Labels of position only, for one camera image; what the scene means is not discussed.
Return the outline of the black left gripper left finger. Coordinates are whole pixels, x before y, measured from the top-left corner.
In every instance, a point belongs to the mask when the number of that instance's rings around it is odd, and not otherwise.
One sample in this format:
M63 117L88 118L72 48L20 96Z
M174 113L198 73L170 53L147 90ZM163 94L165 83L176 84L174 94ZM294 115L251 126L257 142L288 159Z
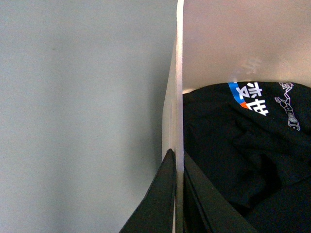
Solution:
M171 233L176 192L175 153L168 149L143 200L121 233Z

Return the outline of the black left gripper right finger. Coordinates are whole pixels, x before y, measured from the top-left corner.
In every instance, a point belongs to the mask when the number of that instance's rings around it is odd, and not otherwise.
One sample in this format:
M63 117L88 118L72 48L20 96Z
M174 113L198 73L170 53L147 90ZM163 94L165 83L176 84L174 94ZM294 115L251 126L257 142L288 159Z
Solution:
M184 232L256 233L184 153Z

